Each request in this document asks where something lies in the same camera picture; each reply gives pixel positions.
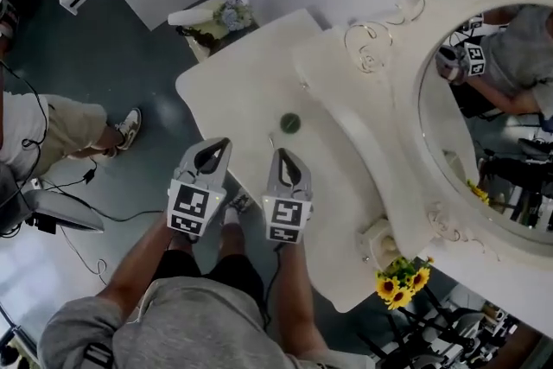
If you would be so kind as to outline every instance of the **round mirror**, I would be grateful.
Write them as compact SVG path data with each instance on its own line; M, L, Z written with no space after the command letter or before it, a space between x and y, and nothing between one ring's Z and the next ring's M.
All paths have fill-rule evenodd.
M501 224L553 243L553 9L467 17L430 60L419 95L436 163Z

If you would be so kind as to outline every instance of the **black shorts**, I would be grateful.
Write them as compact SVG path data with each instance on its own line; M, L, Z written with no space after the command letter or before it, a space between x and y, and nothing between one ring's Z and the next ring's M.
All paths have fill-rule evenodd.
M202 276L190 254L178 250L165 251L152 282L157 278L172 277L204 277L226 284L248 294L255 300L261 312L265 311L263 280L245 255L222 258L211 272Z

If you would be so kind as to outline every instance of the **gray t-shirt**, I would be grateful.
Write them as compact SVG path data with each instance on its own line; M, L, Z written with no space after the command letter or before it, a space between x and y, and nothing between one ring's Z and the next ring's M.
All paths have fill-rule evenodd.
M39 358L43 369L374 368L366 356L335 351L296 359L261 325L244 292L205 278L166 278L150 285L133 323L103 298L67 303L46 326Z
M552 11L519 7L504 32L487 35L480 43L486 56L483 79L511 98L531 89L546 119L553 116L553 38L545 26Z

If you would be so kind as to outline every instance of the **khaki shorts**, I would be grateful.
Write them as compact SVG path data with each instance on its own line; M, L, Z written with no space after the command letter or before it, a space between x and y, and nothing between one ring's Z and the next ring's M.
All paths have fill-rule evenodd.
M54 163L73 152L94 145L107 122L107 112L101 105L47 94L42 97L48 102L48 130L35 176L45 174Z

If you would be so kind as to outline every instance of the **mirror frame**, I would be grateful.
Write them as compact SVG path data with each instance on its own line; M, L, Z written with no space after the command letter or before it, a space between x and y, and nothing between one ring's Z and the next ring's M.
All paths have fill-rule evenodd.
M534 232L495 212L454 174L442 153L433 155L432 143L425 141L419 112L424 75L435 51L448 35L460 23L482 11L521 3L553 8L553 0L426 0L424 14L402 30L401 48L391 70L394 109L404 153L413 169L425 184L439 188L448 204L454 207L454 217L462 226L469 227L498 251L516 252L525 258L552 258L553 233L544 239L543 232ZM553 266L553 261L547 260L547 265Z

